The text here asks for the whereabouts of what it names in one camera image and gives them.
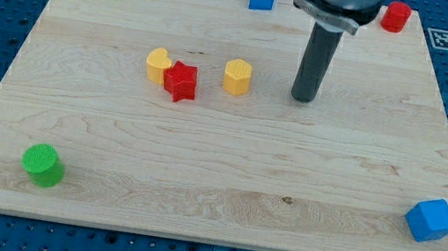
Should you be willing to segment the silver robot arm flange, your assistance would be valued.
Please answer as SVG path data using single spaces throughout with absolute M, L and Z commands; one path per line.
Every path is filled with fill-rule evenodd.
M 361 26 L 368 25 L 378 16 L 383 1 L 293 0 L 293 3 L 328 32 L 356 35 Z

